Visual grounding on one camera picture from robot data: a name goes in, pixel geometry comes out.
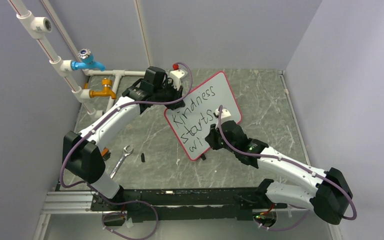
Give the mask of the pink-framed whiteboard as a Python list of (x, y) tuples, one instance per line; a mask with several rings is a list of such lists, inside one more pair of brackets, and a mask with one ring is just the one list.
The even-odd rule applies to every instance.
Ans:
[(196, 161), (210, 148), (205, 137), (210, 126), (217, 122), (214, 111), (220, 105), (230, 112), (236, 123), (242, 121), (242, 112), (224, 71), (198, 85), (183, 101), (185, 107), (166, 109), (164, 117), (191, 161)]

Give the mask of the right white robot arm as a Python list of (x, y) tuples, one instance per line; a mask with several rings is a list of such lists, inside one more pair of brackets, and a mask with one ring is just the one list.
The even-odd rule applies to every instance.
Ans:
[(324, 170), (292, 159), (263, 141), (247, 137), (233, 120), (212, 124), (204, 139), (211, 149), (228, 150), (244, 165), (269, 170), (292, 181), (288, 185), (264, 179), (255, 190), (260, 207), (288, 204), (312, 211), (331, 225), (357, 218), (353, 193), (339, 169)]

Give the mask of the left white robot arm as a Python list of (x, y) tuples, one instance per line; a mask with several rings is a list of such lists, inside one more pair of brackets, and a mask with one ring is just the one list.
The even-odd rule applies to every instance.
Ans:
[(124, 203), (124, 189), (106, 172), (103, 149), (131, 121), (154, 105), (175, 110), (185, 106), (182, 81), (190, 69), (173, 65), (173, 70), (150, 66), (142, 78), (122, 92), (121, 97), (90, 126), (76, 133), (69, 131), (63, 138), (62, 167), (59, 182), (63, 188), (65, 170), (81, 178), (83, 183), (104, 197), (104, 204), (111, 210)]

